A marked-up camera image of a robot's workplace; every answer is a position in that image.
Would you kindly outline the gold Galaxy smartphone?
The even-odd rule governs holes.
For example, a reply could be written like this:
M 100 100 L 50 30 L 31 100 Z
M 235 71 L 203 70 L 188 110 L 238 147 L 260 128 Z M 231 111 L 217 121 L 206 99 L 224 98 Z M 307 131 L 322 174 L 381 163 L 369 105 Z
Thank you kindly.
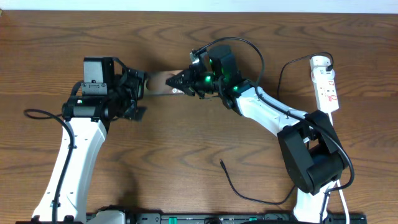
M 150 72 L 147 74 L 147 80 L 144 84 L 145 95 L 183 95 L 184 92 L 168 86 L 167 79 L 180 73 L 180 70 Z

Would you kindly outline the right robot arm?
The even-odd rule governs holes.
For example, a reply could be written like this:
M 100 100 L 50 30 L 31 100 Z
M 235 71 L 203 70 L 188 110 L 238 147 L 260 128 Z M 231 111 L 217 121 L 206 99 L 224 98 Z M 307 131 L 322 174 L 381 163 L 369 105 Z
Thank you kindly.
M 189 68 L 166 79 L 166 85 L 200 98 L 216 93 L 227 109 L 277 136 L 285 168 L 297 188 L 295 219 L 324 223 L 330 194 L 344 189 L 339 179 L 353 167 L 330 117 L 320 110 L 296 110 L 269 96 L 243 77 L 229 45 L 193 50 L 190 58 Z

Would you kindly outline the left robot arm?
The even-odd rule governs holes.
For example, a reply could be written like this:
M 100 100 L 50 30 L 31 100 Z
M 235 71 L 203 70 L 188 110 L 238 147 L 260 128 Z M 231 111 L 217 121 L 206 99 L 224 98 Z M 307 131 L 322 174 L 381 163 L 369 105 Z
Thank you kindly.
M 86 57 L 83 80 L 77 82 L 62 113 L 26 109 L 38 119 L 62 125 L 62 143 L 46 191 L 30 223 L 86 223 L 88 191 L 97 155 L 111 122 L 139 121 L 145 112 L 137 102 L 144 95 L 147 74 L 127 67 L 116 57 Z

